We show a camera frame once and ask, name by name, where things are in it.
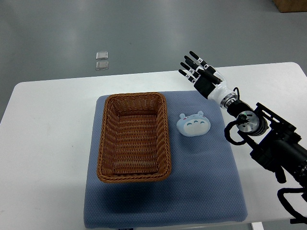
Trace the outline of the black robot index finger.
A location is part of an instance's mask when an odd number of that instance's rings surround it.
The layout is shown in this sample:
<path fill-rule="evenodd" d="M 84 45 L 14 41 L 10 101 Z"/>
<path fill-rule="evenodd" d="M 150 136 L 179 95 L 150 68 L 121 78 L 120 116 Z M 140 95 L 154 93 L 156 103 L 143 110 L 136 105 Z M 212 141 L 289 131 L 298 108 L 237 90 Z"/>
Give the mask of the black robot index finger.
<path fill-rule="evenodd" d="M 202 59 L 200 58 L 197 54 L 195 54 L 193 51 L 189 51 L 189 54 L 197 60 L 197 62 L 203 67 L 203 68 L 207 68 L 208 64 Z"/>

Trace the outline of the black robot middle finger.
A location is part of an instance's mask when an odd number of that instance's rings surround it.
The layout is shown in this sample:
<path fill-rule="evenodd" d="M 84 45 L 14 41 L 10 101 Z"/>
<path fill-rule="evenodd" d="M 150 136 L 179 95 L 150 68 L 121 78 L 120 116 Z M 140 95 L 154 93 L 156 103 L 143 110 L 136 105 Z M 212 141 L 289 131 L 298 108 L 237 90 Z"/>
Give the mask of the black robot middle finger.
<path fill-rule="evenodd" d="M 184 56 L 185 59 L 185 63 L 194 71 L 198 71 L 198 70 L 204 70 L 204 68 L 202 66 L 200 66 L 199 64 L 196 64 L 191 58 L 189 58 L 188 56 Z"/>

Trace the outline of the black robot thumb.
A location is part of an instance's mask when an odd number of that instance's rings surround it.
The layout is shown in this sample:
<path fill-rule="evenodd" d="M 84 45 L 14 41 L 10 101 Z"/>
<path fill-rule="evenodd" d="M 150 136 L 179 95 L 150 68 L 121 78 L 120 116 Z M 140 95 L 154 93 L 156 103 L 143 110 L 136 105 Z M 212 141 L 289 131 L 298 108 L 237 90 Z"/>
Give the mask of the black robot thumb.
<path fill-rule="evenodd" d="M 214 76 L 212 73 L 208 72 L 207 70 L 202 71 L 202 75 L 204 78 L 206 78 L 208 81 L 210 81 L 213 84 L 220 84 L 221 79 Z"/>

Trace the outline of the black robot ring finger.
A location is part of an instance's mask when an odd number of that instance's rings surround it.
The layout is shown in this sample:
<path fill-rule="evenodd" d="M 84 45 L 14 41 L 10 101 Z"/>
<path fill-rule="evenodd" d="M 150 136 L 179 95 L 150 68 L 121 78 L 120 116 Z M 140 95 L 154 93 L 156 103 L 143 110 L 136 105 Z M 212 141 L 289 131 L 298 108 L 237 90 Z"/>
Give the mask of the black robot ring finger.
<path fill-rule="evenodd" d="M 186 69 L 191 75 L 193 76 L 200 76 L 200 74 L 196 71 L 197 68 L 200 68 L 199 65 L 197 65 L 196 63 L 192 62 L 192 66 L 189 66 L 186 63 L 181 62 L 180 65 Z"/>

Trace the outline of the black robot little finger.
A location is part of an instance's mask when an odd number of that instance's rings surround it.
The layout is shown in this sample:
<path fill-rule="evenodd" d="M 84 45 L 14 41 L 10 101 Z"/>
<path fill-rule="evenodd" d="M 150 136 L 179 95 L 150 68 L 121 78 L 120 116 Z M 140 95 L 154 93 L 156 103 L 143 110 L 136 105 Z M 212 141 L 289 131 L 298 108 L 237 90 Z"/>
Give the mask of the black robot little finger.
<path fill-rule="evenodd" d="M 178 70 L 181 75 L 183 75 L 185 78 L 187 78 L 191 83 L 195 83 L 197 81 L 196 78 L 193 76 L 189 75 L 188 73 L 184 72 L 183 70 L 179 69 Z"/>

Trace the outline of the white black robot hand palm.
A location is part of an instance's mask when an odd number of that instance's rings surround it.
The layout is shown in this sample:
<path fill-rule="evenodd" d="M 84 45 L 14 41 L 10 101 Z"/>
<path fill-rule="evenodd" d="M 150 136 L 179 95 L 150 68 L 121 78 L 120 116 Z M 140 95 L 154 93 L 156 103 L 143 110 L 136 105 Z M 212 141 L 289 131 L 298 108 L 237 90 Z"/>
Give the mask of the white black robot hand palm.
<path fill-rule="evenodd" d="M 236 93 L 229 89 L 225 78 L 212 66 L 208 66 L 206 69 L 208 72 L 212 73 L 214 76 L 221 79 L 220 84 L 213 84 L 208 81 L 202 75 L 202 70 L 197 72 L 200 76 L 194 83 L 194 88 L 206 99 L 215 101 L 218 105 L 230 105 L 236 100 Z"/>

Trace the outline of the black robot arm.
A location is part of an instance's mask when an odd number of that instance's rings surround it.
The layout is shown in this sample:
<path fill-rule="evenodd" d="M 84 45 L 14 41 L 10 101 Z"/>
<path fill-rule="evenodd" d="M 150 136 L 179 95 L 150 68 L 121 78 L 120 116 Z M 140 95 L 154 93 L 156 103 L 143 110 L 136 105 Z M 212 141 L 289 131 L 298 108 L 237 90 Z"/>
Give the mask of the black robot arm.
<path fill-rule="evenodd" d="M 229 89 L 225 78 L 194 52 L 185 56 L 181 66 L 188 70 L 179 72 L 207 100 L 215 101 L 235 118 L 224 129 L 224 136 L 233 145 L 248 144 L 253 160 L 264 169 L 275 173 L 279 183 L 284 184 L 288 171 L 301 185 L 299 189 L 286 192 L 307 193 L 307 150 L 299 145 L 301 137 L 296 127 L 257 103 L 256 109 L 240 100 L 238 88 Z"/>

